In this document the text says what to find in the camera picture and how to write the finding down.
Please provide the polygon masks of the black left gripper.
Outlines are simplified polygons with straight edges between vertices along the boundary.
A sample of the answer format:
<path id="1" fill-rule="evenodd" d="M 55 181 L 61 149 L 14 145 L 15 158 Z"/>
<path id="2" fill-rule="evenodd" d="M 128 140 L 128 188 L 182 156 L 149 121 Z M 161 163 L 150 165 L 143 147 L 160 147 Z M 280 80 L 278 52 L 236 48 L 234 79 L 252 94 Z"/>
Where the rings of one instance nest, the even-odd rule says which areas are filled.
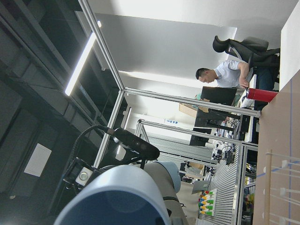
<path id="1" fill-rule="evenodd" d="M 66 182 L 66 188 L 73 189 L 77 195 L 102 173 L 103 169 L 90 166 L 84 160 L 76 157 L 68 166 L 63 176 L 63 181 Z"/>

